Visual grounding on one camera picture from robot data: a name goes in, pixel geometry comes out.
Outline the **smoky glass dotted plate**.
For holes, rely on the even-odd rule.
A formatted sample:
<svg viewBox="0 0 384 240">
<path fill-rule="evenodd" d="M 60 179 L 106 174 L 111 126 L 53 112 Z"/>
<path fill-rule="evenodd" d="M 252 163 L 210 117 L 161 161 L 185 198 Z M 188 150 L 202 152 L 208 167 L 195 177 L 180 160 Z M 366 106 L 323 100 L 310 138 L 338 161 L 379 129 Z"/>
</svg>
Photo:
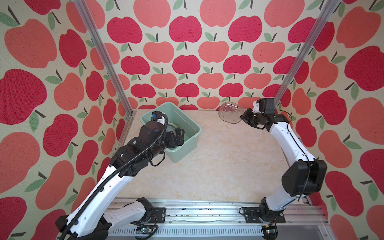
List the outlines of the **smoky glass dotted plate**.
<svg viewBox="0 0 384 240">
<path fill-rule="evenodd" d="M 233 102 L 225 102 L 219 107 L 220 119 L 229 124 L 238 124 L 244 112 L 245 109 Z"/>
</svg>

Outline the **clear ribbed glass plate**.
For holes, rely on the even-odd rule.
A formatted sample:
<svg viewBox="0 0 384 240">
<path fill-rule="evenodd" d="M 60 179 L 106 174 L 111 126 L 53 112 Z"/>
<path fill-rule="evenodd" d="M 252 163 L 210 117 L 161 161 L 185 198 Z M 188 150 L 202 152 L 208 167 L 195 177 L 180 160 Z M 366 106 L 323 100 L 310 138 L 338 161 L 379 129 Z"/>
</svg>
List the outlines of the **clear ribbed glass plate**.
<svg viewBox="0 0 384 240">
<path fill-rule="evenodd" d="M 174 124 L 174 123 L 168 123 L 167 125 L 167 128 L 166 128 L 166 132 L 173 132 L 176 134 L 176 129 L 178 129 L 179 127 Z"/>
</svg>

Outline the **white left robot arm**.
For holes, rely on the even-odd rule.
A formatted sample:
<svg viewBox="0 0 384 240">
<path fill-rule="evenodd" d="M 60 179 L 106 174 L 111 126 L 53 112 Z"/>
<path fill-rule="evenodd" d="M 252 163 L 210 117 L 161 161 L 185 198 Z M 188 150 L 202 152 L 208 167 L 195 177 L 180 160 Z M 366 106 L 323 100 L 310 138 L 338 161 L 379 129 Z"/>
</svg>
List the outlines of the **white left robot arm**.
<svg viewBox="0 0 384 240">
<path fill-rule="evenodd" d="M 151 237 L 158 229 L 153 205 L 146 198 L 138 198 L 121 209 L 107 211 L 117 194 L 148 165 L 154 166 L 153 158 L 165 155 L 165 149 L 182 146 L 185 130 L 168 127 L 168 120 L 146 123 L 137 137 L 119 148 L 112 157 L 105 173 L 92 192 L 70 215 L 61 216 L 56 226 L 60 239 L 105 240 L 109 233 L 126 225 L 133 224 L 144 228 Z"/>
</svg>

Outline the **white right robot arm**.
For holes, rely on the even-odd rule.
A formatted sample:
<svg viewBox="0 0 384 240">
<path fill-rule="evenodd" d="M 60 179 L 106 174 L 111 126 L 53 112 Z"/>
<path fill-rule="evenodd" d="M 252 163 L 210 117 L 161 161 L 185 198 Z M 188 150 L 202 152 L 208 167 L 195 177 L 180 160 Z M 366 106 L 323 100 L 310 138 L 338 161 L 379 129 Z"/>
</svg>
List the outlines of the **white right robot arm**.
<svg viewBox="0 0 384 240">
<path fill-rule="evenodd" d="M 318 193 L 328 166 L 300 142 L 286 116 L 247 109 L 240 118 L 250 127 L 267 130 L 280 144 L 289 165 L 281 178 L 281 186 L 272 195 L 264 197 L 259 205 L 258 218 L 270 223 L 293 201 Z"/>
</svg>

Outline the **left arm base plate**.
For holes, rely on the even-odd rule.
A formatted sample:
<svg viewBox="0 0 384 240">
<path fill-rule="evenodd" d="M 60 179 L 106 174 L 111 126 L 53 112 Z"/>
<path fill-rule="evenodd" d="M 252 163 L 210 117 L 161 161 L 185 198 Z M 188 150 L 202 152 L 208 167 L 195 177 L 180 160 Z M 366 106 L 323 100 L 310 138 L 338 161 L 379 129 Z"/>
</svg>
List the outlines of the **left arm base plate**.
<svg viewBox="0 0 384 240">
<path fill-rule="evenodd" d="M 164 224 L 166 218 L 166 210 L 166 208 L 149 209 L 145 212 L 140 222 L 148 225 Z"/>
</svg>

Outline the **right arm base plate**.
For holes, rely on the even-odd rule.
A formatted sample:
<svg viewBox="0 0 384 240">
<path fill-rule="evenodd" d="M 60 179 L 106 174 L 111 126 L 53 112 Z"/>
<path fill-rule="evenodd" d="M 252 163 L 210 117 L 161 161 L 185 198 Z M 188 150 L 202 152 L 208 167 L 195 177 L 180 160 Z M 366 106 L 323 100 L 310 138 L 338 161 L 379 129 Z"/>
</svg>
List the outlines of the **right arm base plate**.
<svg viewBox="0 0 384 240">
<path fill-rule="evenodd" d="M 247 224 L 284 224 L 286 219 L 282 211 L 270 211 L 264 208 L 241 207 L 239 213 L 245 217 Z"/>
</svg>

